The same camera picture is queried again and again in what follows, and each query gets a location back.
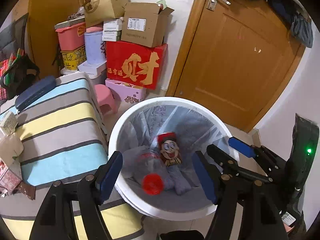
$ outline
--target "blue bucket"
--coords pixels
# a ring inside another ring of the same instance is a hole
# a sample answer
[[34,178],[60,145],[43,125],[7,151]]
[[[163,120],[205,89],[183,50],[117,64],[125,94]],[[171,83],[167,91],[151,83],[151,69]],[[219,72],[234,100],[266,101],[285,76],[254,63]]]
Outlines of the blue bucket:
[[106,60],[102,31],[84,33],[85,53],[89,64],[97,64]]

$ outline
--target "red round object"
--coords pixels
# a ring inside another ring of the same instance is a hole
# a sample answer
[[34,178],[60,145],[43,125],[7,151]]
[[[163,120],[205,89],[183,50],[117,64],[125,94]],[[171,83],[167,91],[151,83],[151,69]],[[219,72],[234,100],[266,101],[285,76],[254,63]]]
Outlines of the red round object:
[[163,182],[161,177],[156,173],[150,173],[144,176],[142,188],[149,195],[158,195],[163,191]]

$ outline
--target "yellow box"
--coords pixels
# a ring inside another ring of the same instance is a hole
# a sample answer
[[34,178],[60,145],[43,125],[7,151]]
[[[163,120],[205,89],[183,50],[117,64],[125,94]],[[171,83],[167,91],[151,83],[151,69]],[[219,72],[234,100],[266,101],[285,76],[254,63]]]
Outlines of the yellow box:
[[64,60],[64,67],[68,70],[77,70],[78,66],[87,60],[86,55],[76,60]]
[[61,54],[63,62],[76,60],[83,56],[86,56],[84,45],[72,51],[61,51]]

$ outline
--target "screw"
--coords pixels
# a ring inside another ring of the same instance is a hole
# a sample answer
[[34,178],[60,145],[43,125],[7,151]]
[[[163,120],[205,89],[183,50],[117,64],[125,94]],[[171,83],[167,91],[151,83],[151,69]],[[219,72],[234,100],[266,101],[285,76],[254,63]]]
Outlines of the screw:
[[60,181],[60,180],[56,180],[56,181],[53,182],[53,185],[54,185],[55,187],[59,186],[60,184],[61,184],[61,181]]
[[94,176],[92,174],[85,176],[86,181],[91,181],[91,180],[93,180],[93,178],[94,178]]
[[228,174],[222,174],[221,175],[221,179],[223,180],[229,180],[230,179],[230,176]]
[[262,186],[262,182],[261,182],[261,180],[255,180],[254,181],[254,183],[255,183],[255,185],[257,185],[258,187],[260,187],[260,186]]

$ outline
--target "bed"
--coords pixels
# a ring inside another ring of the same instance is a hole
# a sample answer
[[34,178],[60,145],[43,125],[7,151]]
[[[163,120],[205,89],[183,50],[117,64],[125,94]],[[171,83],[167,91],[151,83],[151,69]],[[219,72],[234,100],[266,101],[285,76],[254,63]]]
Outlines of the bed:
[[[17,114],[14,100],[0,107],[0,117],[8,110]],[[57,79],[55,89],[18,115],[16,133],[23,142],[19,156],[23,180],[36,186],[36,199],[17,193],[0,199],[0,214],[18,240],[28,240],[39,207],[53,181],[82,179],[108,160],[106,128],[96,96],[85,73]],[[86,240],[79,205],[73,202],[80,240]],[[100,206],[113,239],[156,239],[143,228],[144,216],[127,204],[113,189]]]

